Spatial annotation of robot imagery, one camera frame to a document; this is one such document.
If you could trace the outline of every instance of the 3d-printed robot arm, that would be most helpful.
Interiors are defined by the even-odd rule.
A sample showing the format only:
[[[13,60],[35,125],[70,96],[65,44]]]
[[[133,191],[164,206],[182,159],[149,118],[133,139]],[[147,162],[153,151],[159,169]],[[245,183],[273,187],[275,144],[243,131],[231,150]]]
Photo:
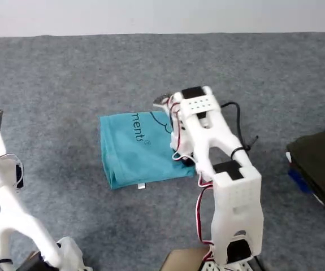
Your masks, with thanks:
[[[185,163],[193,159],[197,173],[205,183],[213,185],[215,213],[210,246],[217,265],[232,268],[231,264],[258,255],[263,232],[261,175],[231,132],[211,89],[205,86],[182,90],[160,97],[154,104],[162,107],[172,122],[170,146],[176,151],[173,158]],[[213,165],[209,159],[212,147],[222,150],[231,161]]]
[[[43,225],[30,215],[16,194],[16,162],[5,154],[0,135],[0,270],[2,271],[92,271],[85,267],[82,253],[70,237],[64,237],[58,244]],[[18,231],[34,241],[39,253],[15,268],[8,250],[8,237]]]

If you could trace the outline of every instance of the teal towel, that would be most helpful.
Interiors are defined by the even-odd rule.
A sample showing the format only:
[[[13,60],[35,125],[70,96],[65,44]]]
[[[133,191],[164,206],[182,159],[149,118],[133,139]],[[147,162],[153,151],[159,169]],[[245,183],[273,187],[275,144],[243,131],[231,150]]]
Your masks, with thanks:
[[[112,189],[193,176],[194,167],[171,159],[172,128],[162,111],[103,116],[102,162]]]

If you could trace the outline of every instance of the gray carpet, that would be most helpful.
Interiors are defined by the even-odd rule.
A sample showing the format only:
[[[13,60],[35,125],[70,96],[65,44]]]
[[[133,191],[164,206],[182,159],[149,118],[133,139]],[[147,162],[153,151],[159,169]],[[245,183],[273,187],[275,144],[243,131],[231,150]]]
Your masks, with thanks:
[[[285,145],[325,128],[325,33],[0,38],[0,108],[9,151],[24,161],[19,195],[52,236],[75,238],[94,270],[158,270],[199,246],[199,188],[183,178],[111,191],[98,116],[148,111],[155,97],[209,85],[242,107],[262,173],[261,259],[268,270],[325,270],[325,209],[287,175]],[[235,130],[233,108],[224,115]],[[212,193],[204,199],[209,234]],[[34,248],[12,236],[14,260]]]

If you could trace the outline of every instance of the white wall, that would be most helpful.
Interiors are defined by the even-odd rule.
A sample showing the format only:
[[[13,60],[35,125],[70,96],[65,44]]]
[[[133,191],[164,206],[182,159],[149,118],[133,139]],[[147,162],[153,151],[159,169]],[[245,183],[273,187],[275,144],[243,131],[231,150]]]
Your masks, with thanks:
[[[0,36],[325,32],[325,0],[0,0]]]

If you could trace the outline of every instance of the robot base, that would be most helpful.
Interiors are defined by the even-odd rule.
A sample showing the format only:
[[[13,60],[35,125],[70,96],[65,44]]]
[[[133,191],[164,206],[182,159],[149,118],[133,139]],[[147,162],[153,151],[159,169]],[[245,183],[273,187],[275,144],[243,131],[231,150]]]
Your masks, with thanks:
[[[247,262],[218,267],[214,261],[206,261],[199,271],[254,271]]]

